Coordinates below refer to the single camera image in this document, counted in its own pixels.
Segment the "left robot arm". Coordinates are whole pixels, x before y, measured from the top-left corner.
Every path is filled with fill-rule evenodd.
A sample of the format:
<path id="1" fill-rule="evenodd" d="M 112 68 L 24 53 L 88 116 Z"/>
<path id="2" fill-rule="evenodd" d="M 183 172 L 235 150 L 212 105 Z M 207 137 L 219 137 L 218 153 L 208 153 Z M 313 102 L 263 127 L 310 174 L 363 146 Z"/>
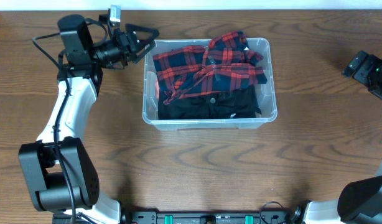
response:
<path id="1" fill-rule="evenodd" d="M 156 29 L 126 24 L 110 11 L 98 20 L 61 18 L 64 48 L 54 59 L 58 97 L 36 141 L 23 144 L 19 162 L 34 208 L 52 212 L 54 223 L 121 223 L 117 200 L 100 190 L 97 171 L 82 143 L 103 70 L 139 62 L 155 46 Z"/>

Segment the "red plaid shirt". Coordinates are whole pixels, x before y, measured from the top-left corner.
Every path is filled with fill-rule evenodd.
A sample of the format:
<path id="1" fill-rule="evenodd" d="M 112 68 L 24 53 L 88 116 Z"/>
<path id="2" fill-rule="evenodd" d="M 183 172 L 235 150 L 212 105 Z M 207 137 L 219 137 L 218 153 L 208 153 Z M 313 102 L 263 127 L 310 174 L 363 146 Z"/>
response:
<path id="1" fill-rule="evenodd" d="M 246 35 L 231 31 L 203 45 L 188 45 L 153 56 L 163 104 L 175 100 L 247 89 L 268 79 L 258 63 L 264 57 L 249 49 Z"/>

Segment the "black garment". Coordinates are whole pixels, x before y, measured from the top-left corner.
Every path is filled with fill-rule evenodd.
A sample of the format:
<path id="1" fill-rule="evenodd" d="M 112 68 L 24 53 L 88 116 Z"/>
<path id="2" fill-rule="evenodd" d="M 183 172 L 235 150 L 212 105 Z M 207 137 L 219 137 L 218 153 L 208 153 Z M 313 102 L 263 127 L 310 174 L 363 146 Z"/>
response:
<path id="1" fill-rule="evenodd" d="M 205 96 L 175 100 L 164 104 L 167 96 L 159 93 L 159 119 L 239 119 L 261 114 L 254 86 Z"/>

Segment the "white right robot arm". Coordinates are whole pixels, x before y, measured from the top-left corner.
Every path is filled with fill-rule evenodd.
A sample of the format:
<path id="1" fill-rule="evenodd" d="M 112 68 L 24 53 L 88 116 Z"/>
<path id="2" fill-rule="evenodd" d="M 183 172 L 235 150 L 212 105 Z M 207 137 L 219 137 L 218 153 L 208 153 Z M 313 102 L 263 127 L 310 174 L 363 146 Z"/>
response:
<path id="1" fill-rule="evenodd" d="M 382 100 L 382 58 L 359 51 L 342 72 Z M 376 176 L 348 184 L 336 200 L 297 206 L 286 223 L 382 224 L 382 161 Z"/>

